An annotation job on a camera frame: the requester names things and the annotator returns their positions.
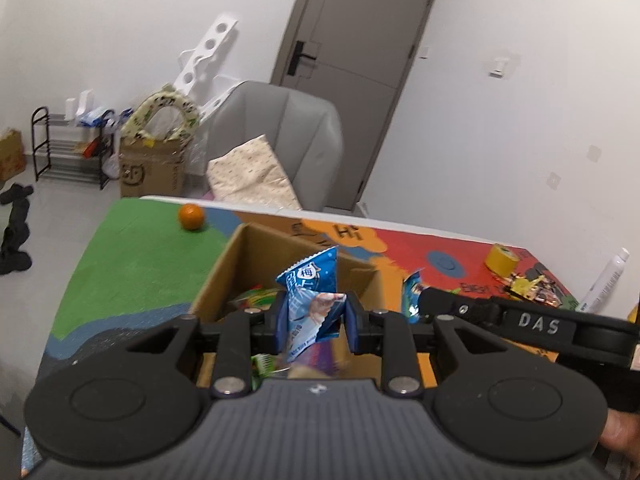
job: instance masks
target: wall switch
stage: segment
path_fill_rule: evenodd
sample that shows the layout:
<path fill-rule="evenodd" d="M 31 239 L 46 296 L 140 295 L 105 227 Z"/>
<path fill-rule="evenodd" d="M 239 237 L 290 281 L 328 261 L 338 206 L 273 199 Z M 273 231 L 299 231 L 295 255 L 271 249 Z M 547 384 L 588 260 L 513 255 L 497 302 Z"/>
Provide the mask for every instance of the wall switch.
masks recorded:
<path fill-rule="evenodd" d="M 498 79 L 503 78 L 504 70 L 506 69 L 508 62 L 508 57 L 496 57 L 492 64 L 492 69 L 489 72 L 489 75 L 491 77 L 497 77 Z"/>

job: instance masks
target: cardboard box on floor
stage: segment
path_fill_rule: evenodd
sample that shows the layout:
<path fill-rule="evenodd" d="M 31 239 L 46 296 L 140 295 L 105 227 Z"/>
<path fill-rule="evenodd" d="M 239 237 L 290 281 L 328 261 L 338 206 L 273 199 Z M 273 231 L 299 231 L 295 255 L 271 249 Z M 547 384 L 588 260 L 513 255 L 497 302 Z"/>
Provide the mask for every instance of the cardboard box on floor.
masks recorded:
<path fill-rule="evenodd" d="M 26 166 L 20 132 L 7 130 L 0 134 L 0 181 L 9 180 L 22 173 Z"/>
<path fill-rule="evenodd" d="M 180 140 L 122 139 L 120 196 L 180 196 L 183 183 Z"/>
<path fill-rule="evenodd" d="M 226 302 L 255 285 L 277 287 L 275 278 L 296 262 L 322 250 L 319 246 L 290 237 L 260 224 L 242 224 L 226 245 L 216 261 L 190 312 L 202 321 L 216 321 L 225 311 Z M 338 292 L 352 290 L 360 298 L 366 310 L 384 308 L 382 277 L 375 266 L 338 255 Z M 379 357 L 373 355 L 354 356 L 344 333 L 333 340 L 334 358 L 342 378 L 374 378 L 380 380 Z M 200 376 L 198 384 L 206 383 Z"/>

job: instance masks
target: colorful table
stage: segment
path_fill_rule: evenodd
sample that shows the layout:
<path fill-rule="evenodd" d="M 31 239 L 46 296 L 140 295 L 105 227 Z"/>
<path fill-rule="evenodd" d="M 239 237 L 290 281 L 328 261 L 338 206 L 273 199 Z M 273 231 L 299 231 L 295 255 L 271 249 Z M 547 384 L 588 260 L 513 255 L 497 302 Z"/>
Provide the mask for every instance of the colorful table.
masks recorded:
<path fill-rule="evenodd" d="M 78 263 L 58 309 L 38 378 L 188 311 L 226 240 L 242 222 L 258 222 L 320 247 L 368 260 L 383 278 L 386 305 L 399 310 L 402 280 L 420 269 L 424 283 L 476 297 L 502 293 L 484 266 L 491 241 L 414 226 L 313 212 L 210 201 L 146 197 L 116 202 Z M 186 232 L 177 223 L 181 203 L 206 208 L 208 227 Z M 529 251 L 519 272 L 553 276 Z M 568 292 L 567 300 L 572 300 Z M 433 382 L 427 359 L 426 383 Z M 23 470 L 39 460 L 25 436 Z"/>

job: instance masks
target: hand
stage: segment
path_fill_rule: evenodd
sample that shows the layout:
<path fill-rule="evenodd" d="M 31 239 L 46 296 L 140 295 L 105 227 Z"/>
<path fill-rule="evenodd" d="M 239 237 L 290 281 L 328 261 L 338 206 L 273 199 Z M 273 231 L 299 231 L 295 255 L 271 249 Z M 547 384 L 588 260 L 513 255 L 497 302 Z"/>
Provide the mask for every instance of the hand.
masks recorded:
<path fill-rule="evenodd" d="M 640 415 L 609 410 L 600 443 L 624 454 L 634 464 L 631 478 L 640 474 Z"/>

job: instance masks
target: snack bag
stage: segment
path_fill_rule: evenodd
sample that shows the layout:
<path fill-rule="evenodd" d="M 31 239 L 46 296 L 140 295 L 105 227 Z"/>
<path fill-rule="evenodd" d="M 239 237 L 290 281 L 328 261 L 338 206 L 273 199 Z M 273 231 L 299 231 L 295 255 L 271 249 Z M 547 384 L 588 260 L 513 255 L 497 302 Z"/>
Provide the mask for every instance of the snack bag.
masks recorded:
<path fill-rule="evenodd" d="M 276 278 L 289 292 L 297 287 L 317 292 L 336 292 L 338 249 L 331 247 L 300 260 Z"/>
<path fill-rule="evenodd" d="M 305 375 L 309 375 L 309 370 L 318 372 L 319 376 L 325 378 L 333 377 L 337 373 L 334 360 L 334 347 L 331 340 L 324 340 L 311 345 L 303 351 L 291 364 L 291 370 L 306 368 Z"/>
<path fill-rule="evenodd" d="M 292 362 L 315 342 L 336 337 L 335 322 L 344 311 L 346 294 L 295 288 L 287 296 L 289 335 L 286 359 Z"/>
<path fill-rule="evenodd" d="M 418 298 L 420 293 L 427 288 L 420 282 L 420 270 L 416 270 L 404 282 L 402 282 L 402 300 L 400 311 L 407 316 L 409 323 L 415 323 L 420 317 L 418 310 Z"/>

